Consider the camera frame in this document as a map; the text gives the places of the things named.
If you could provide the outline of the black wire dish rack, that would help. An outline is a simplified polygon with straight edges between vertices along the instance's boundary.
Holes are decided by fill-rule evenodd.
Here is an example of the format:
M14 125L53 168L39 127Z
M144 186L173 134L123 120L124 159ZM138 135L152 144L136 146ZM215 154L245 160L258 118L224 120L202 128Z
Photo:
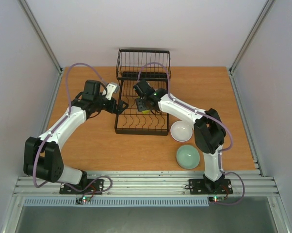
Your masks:
M116 116L118 134L167 136L169 114L157 104L167 92L167 74L171 72L170 52L151 49L119 49L116 78L119 100L128 107Z

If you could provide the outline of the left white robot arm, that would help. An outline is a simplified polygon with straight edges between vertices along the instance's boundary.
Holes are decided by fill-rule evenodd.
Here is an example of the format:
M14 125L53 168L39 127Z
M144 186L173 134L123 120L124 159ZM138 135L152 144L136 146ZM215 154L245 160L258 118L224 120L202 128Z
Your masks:
M46 182L69 183L77 193L84 193L89 185L88 180L83 178L84 172L66 166L61 150L74 131L93 117L93 113L106 111L119 115L128 108L126 102L113 98L119 88L116 83L104 85L100 81L87 80L83 91L71 101L51 128L37 138L26 140L23 172Z

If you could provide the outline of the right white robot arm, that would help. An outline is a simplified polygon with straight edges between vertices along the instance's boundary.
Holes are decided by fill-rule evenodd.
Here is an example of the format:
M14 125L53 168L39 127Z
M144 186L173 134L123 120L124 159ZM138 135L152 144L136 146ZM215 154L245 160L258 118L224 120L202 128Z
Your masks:
M139 81L133 89L138 95L136 99L138 111L158 110L192 127L195 144L204 156L204 186L208 193L218 191L225 179L221 155L227 133L217 111L212 108L203 110L193 107L176 98L169 89L155 90L145 80Z

